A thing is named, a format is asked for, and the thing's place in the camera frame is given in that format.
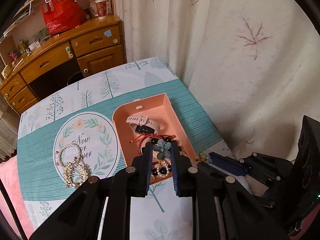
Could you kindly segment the red white paper cup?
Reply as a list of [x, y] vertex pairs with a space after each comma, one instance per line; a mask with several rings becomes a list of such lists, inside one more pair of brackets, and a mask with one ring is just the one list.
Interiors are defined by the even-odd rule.
[[107, 0], [96, 0], [95, 6], [98, 13], [98, 18], [101, 20], [107, 16]]

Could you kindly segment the red plastic bag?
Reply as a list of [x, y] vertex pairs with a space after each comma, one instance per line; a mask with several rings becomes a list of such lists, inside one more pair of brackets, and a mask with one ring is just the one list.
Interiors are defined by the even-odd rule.
[[86, 12], [74, 0], [51, 0], [41, 5], [49, 35], [76, 28], [86, 21]]

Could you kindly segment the white lace fabric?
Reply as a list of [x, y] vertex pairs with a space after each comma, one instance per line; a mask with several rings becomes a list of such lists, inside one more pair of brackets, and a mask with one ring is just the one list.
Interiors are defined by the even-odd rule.
[[17, 149], [20, 116], [7, 103], [1, 94], [0, 140], [1, 160], [5, 161]]

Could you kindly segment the teal fabric flower clip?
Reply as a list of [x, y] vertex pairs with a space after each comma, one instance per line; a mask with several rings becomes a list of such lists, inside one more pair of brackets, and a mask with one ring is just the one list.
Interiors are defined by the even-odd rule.
[[164, 160], [165, 158], [171, 158], [171, 142], [159, 139], [156, 145], [152, 147], [153, 151], [157, 152], [156, 158], [158, 160]]

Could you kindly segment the pink jewelry box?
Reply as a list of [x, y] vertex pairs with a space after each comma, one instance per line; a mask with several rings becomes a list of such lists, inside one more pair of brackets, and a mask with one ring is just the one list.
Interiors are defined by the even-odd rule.
[[172, 177], [171, 160], [168, 157], [172, 141], [178, 143], [180, 154], [194, 163], [196, 153], [167, 94], [121, 105], [114, 111], [112, 120], [127, 166], [131, 165], [134, 157], [143, 154], [148, 142], [155, 146], [152, 149], [151, 185]]

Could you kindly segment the pink bed blanket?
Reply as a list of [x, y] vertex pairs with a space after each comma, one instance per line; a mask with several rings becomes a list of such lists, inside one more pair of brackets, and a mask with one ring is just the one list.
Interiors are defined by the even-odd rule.
[[2, 162], [0, 166], [0, 173], [1, 181], [15, 208], [22, 228], [26, 236], [29, 238], [34, 232], [34, 228], [31, 224], [30, 218], [25, 208], [25, 204], [22, 199], [21, 188], [18, 178], [17, 156], [11, 157], [9, 160]]

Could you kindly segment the tree-print teal tablecloth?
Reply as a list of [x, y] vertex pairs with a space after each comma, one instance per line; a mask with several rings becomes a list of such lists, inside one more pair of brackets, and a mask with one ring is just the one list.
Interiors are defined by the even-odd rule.
[[[110, 177], [125, 168], [112, 122], [121, 105], [167, 94], [195, 152], [232, 153], [209, 116], [183, 82], [159, 57], [105, 70], [48, 96], [20, 119], [17, 167], [22, 199], [38, 228], [72, 193], [63, 180], [61, 162], [81, 148], [89, 174]], [[55, 152], [62, 150], [61, 160]]]

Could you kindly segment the wooden desk with drawers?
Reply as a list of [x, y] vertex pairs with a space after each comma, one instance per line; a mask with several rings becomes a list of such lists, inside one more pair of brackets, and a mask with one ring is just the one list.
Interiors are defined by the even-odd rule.
[[126, 63], [124, 32], [116, 15], [87, 20], [51, 37], [22, 59], [1, 85], [5, 102], [22, 114], [79, 74], [88, 77]]

